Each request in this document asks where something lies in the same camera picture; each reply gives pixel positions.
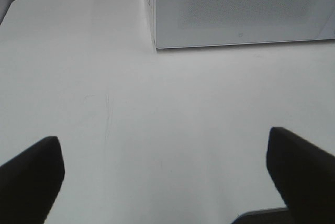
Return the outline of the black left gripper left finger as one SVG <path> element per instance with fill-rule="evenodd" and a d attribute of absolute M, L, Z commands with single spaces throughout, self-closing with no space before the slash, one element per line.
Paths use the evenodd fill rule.
<path fill-rule="evenodd" d="M 1 223 L 44 223 L 64 177 L 56 136 L 41 139 L 1 165 Z"/>

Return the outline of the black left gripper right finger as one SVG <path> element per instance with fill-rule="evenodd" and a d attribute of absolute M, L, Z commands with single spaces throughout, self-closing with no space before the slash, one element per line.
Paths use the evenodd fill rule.
<path fill-rule="evenodd" d="M 295 223 L 334 223 L 333 155 L 283 127 L 273 127 L 266 167 Z"/>

